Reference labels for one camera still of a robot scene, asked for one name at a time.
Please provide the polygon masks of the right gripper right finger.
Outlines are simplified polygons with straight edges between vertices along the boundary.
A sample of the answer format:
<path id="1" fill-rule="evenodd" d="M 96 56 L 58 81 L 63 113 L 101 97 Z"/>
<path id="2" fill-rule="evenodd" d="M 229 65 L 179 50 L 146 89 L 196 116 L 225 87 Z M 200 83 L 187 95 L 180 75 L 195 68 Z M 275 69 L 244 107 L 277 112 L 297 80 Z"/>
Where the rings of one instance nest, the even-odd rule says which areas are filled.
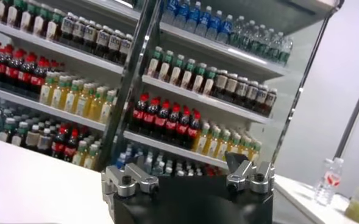
<path id="1" fill-rule="evenodd" d="M 267 194 L 274 190 L 275 166 L 263 161 L 256 165 L 246 155 L 225 152 L 230 174 L 226 177 L 226 187 L 236 194 L 250 189 L 257 194 Z"/>

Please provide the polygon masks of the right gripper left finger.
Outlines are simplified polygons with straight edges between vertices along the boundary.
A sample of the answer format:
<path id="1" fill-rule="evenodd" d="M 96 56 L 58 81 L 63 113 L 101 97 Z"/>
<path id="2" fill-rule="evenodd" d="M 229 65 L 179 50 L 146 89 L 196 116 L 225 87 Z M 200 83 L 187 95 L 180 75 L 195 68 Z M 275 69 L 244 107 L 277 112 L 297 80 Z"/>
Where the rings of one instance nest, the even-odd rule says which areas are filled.
<path id="1" fill-rule="evenodd" d="M 159 191 L 159 180 L 140 167 L 144 159 L 145 156 L 132 158 L 123 170 L 107 166 L 101 173 L 103 196 L 117 193 L 120 197 L 133 197 L 137 188 L 148 195 L 156 194 Z"/>

